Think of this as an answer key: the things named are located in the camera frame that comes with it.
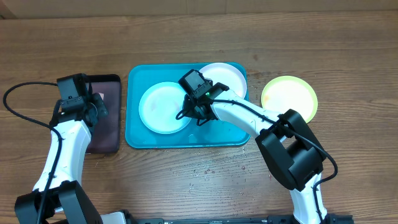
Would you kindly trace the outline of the light blue plate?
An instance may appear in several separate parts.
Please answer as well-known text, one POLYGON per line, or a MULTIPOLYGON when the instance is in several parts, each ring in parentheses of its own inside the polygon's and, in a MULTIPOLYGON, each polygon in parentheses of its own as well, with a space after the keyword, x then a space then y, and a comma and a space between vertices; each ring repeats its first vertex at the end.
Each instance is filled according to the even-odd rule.
POLYGON ((185 92, 175 82, 162 82, 145 91, 139 102, 139 116, 144 125, 159 134, 173 134, 185 128, 191 118, 176 119, 183 109, 185 92))

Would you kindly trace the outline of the white plate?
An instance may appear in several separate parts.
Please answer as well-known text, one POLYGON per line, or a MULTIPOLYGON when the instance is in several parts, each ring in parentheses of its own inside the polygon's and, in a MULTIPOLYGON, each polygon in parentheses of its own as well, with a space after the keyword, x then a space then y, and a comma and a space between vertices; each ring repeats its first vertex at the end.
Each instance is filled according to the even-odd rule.
POLYGON ((213 83, 222 83, 244 98, 247 93, 247 83, 242 72, 227 63, 211 63, 199 70, 200 73, 213 83))

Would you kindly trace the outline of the teal plastic tray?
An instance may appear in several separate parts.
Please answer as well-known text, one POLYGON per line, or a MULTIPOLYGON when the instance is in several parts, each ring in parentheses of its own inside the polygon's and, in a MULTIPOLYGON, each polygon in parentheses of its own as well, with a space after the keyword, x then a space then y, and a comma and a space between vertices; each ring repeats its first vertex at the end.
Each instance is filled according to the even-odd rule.
MULTIPOLYGON (((246 79, 243 66, 225 62, 236 67, 246 79)), ((159 134, 148 129, 139 116, 139 102, 147 89, 162 82, 178 81, 191 69, 200 70, 210 63, 148 64, 134 67, 129 74, 126 106, 126 142, 136 149, 188 148, 240 146, 250 136, 237 126, 220 120, 211 120, 197 126, 192 119, 181 131, 173 134, 159 134)))

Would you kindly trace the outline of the yellow plate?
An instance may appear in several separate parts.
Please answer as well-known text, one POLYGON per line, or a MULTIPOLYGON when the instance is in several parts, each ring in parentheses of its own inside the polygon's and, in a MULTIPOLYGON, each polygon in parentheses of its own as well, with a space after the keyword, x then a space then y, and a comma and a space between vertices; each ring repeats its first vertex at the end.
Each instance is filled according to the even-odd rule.
POLYGON ((272 79, 263 89, 261 105, 265 110, 298 112, 306 123, 316 115, 318 98, 314 89, 304 80, 293 76, 272 79))

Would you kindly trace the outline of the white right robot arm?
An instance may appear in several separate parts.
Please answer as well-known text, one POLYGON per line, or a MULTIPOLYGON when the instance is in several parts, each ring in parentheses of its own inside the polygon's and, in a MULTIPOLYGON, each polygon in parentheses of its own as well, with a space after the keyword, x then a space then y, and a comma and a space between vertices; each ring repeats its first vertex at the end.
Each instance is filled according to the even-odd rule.
POLYGON ((176 115, 177 119, 184 117, 196 118, 199 126, 211 120, 226 121, 254 137, 271 174, 290 190, 296 222, 326 222, 320 185, 325 181, 323 161, 329 154, 298 112, 267 111, 233 91, 224 91, 201 97, 185 95, 176 115))

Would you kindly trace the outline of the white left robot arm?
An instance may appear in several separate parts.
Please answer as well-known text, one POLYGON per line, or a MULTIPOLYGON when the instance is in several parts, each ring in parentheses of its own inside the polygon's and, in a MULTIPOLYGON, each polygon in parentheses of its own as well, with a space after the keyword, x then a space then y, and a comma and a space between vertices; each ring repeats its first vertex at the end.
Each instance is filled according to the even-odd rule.
POLYGON ((46 223, 63 212, 63 223, 133 223, 128 212, 101 215, 81 186, 86 150, 92 128, 108 114, 99 93, 69 96, 57 102, 59 123, 51 130, 52 142, 40 179, 31 193, 19 196, 15 213, 20 223, 46 223))

